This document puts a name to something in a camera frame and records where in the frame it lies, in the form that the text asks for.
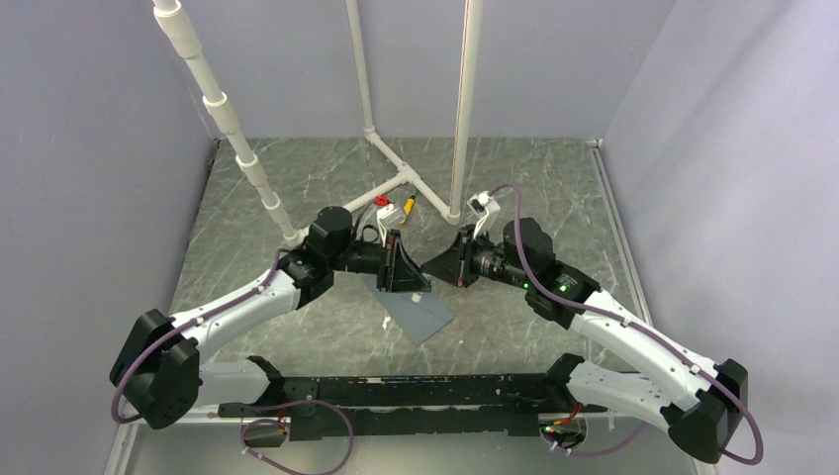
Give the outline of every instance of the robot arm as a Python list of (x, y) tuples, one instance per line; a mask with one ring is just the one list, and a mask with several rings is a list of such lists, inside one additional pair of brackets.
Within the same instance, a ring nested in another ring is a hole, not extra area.
[(248, 284), (168, 318), (157, 310), (140, 316), (111, 370), (111, 382), (123, 386), (123, 395), (152, 428), (173, 424), (196, 405), (258, 401), (266, 392), (282, 391), (282, 376), (264, 360), (207, 360), (253, 327), (320, 297), (332, 286), (336, 270), (376, 275), (377, 287), (385, 292), (429, 291), (399, 231), (386, 231), (381, 238), (381, 243), (356, 239), (348, 211), (324, 208), (303, 243), (284, 255), (278, 252), (271, 267)]
[[(498, 213), (488, 193), (467, 201), (479, 215), (479, 225)], [(451, 247), (422, 270), (457, 287), (485, 277), (525, 290), (527, 304), (542, 318), (582, 334), (612, 351), (640, 374), (620, 374), (583, 358), (565, 354), (546, 378), (567, 402), (597, 405), (632, 415), (665, 430), (690, 455), (715, 462), (733, 436), (742, 414), (731, 401), (701, 377), (704, 372), (746, 400), (747, 372), (731, 359), (713, 360), (679, 345), (621, 306), (594, 279), (556, 260), (551, 237), (532, 218), (520, 221), (521, 244), (533, 274), (552, 293), (580, 307), (602, 309), (622, 318), (561, 305), (539, 292), (520, 262), (513, 222), (504, 227), (504, 240), (490, 241), (488, 228), (462, 228)], [(684, 364), (662, 344), (669, 344), (693, 363)]]

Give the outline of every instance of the lavender wall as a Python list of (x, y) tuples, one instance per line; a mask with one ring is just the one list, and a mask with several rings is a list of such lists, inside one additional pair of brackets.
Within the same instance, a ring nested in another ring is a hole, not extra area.
[[(472, 135), (602, 137), (673, 2), (485, 2)], [(359, 0), (382, 136), (454, 135), (464, 3)], [(246, 135), (361, 136), (343, 1), (184, 5)]]
[(832, 0), (679, 1), (606, 134), (654, 322), (750, 370), (766, 459), (723, 474), (839, 473), (837, 39)]
[(146, 3), (0, 10), (0, 473), (102, 473), (110, 365), (169, 305), (212, 142)]

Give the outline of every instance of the gray marble tabletop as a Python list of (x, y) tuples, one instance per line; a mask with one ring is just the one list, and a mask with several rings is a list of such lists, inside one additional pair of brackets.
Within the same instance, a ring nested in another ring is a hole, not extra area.
[[(453, 140), (385, 140), (448, 201)], [(392, 177), (395, 168), (362, 139), (282, 139), (250, 142), (297, 227), (327, 205), (346, 203)], [(279, 229), (222, 142), (190, 237), (172, 312), (197, 307), (250, 281), (283, 244)], [(553, 236), (557, 257), (592, 275), (633, 309), (626, 272), (595, 168), (580, 140), (472, 139), (464, 196), (516, 181), (522, 216)], [(410, 185), (389, 194), (397, 201)], [(500, 193), (502, 215), (513, 216), (512, 195)], [(464, 223), (474, 218), (464, 213)], [(423, 263), (445, 250), (456, 227), (418, 196), (402, 228), (411, 257)], [(542, 372), (564, 352), (612, 370), (629, 367), (602, 347), (537, 317), (523, 291), (479, 280), (468, 289), (434, 282), (433, 293), (454, 321), (414, 346), (354, 274), (338, 273), (334, 286), (300, 311), (278, 317), (233, 341), (216, 356), (235, 361), (252, 354), (290, 376), (475, 374)]]

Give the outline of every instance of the white pvc pipe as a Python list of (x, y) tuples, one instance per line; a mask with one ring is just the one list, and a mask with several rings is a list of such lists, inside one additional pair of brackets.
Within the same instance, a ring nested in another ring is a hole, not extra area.
[(219, 87), (216, 76), (213, 75), (210, 65), (204, 59), (201, 53), (201, 42), (183, 6), (177, 0), (153, 0), (153, 2), (154, 18), (157, 19), (157, 24), (169, 37), (178, 55), (189, 66), (189, 70), (204, 94), (204, 106), (236, 152), (235, 160), (239, 168), (247, 176), (250, 184), (256, 188), (262, 198), (262, 206), (282, 230), (283, 238), (292, 245), (299, 244), (303, 239), (302, 235), (291, 226), (288, 213), (280, 202), (279, 196), (271, 189), (265, 170), (262, 169), (259, 159), (247, 144), (233, 105)]
[(446, 205), (445, 202), (443, 200), (441, 200), (440, 197), (437, 196), (437, 194), (434, 193), (434, 191), (427, 184), (425, 184), (425, 182), (422, 181), (422, 178), (420, 178), (420, 176), (417, 175), (416, 173), (415, 173), (415, 176), (411, 179), (411, 184), (413, 184), (417, 188), (417, 191), (422, 193), (422, 195), (425, 197), (425, 199), (428, 200), (428, 202), (434, 208), (436, 208), (437, 211), (439, 211), (441, 215), (443, 215), (443, 218), (446, 219), (448, 224), (450, 224), (450, 225), (456, 225), (457, 224), (457, 221), (452, 223), (447, 218), (448, 217), (448, 205)]
[(475, 65), (478, 63), (478, 40), (481, 37), (481, 14), (484, 0), (466, 0), (463, 17), (463, 50), (460, 55), (460, 92), (457, 97), (457, 125), (454, 131), (454, 163), (451, 169), (451, 201), (447, 221), (460, 220), (463, 193), (463, 172), (466, 168), (466, 143), (472, 117), (472, 91), (475, 87)]
[(385, 193), (393, 190), (399, 185), (403, 185), (408, 182), (408, 176), (405, 173), (397, 173), (396, 176), (391, 178), (390, 180), (382, 183), (381, 185), (373, 188), (372, 190), (364, 193), (363, 195), (359, 196), (358, 198), (350, 201), (349, 203), (343, 205), (344, 208), (347, 209), (350, 213), (358, 211), (361, 209), (362, 206), (366, 205), (367, 203), (373, 201), (373, 198), (384, 195)]
[(361, 94), (361, 111), (364, 114), (364, 134), (372, 134), (373, 108), (370, 105), (370, 85), (367, 83), (367, 63), (364, 60), (364, 44), (361, 41), (361, 19), (358, 17), (358, 2), (346, 0), (346, 16), (349, 19), (349, 34), (352, 37), (352, 54), (355, 56), (355, 73), (358, 75), (358, 91)]
[(404, 170), (406, 167), (411, 168), (407, 163), (405, 163), (404, 160), (402, 160), (398, 155), (396, 155), (396, 153), (386, 143), (384, 143), (382, 141), (382, 138), (379, 137), (379, 135), (375, 132), (372, 134), (368, 134), (367, 140), (373, 145), (375, 145), (376, 148), (381, 150), (382, 154), (384, 154), (387, 159), (391, 160), (391, 163), (396, 165), (396, 168), (399, 171)]
[(367, 136), (367, 139), (373, 145), (378, 148), (382, 154), (384, 154), (394, 165), (396, 165), (397, 169), (399, 170), (400, 175), (404, 175), (406, 177), (405, 183), (411, 183), (416, 188), (417, 191), (422, 193), (425, 199), (428, 200), (437, 211), (443, 216), (443, 218), (448, 222), (450, 225), (456, 225), (458, 220), (454, 220), (453, 222), (448, 217), (448, 205), (445, 204), (443, 200), (437, 196), (436, 193), (427, 185), (424, 181), (420, 178), (420, 175), (404, 160), (402, 160), (396, 153), (382, 141), (382, 138), (379, 137), (378, 134), (373, 133)]

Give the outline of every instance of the yellow object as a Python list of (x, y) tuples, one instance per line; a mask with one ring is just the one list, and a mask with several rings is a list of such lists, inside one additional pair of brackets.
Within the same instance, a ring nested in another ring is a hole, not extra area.
[(399, 221), (400, 225), (403, 225), (405, 221), (408, 220), (408, 215), (411, 213), (411, 210), (414, 208), (414, 203), (417, 202), (417, 195), (411, 195), (408, 197), (408, 201), (405, 202), (405, 206), (403, 209), (405, 210), (405, 218)]

